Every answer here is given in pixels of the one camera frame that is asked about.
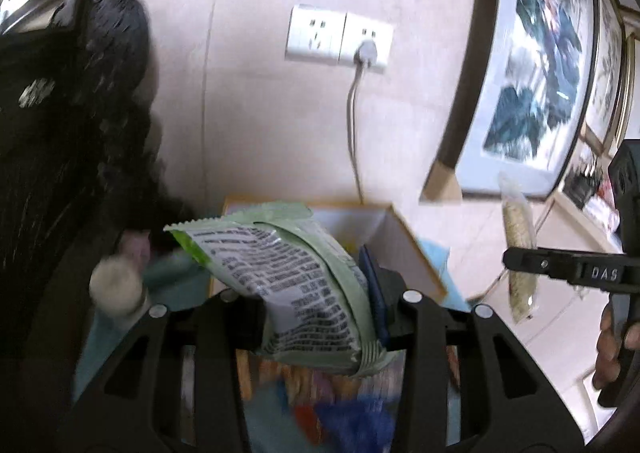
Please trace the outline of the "person right hand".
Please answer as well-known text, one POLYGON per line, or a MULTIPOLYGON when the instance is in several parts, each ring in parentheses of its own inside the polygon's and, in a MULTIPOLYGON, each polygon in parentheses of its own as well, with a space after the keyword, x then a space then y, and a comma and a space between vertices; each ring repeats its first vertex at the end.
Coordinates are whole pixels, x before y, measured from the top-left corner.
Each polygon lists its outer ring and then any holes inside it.
POLYGON ((592 385, 594 389, 601 390, 620 376, 620 361, 618 361, 620 342, 613 333, 612 312, 608 305, 602 312, 597 353, 592 385))

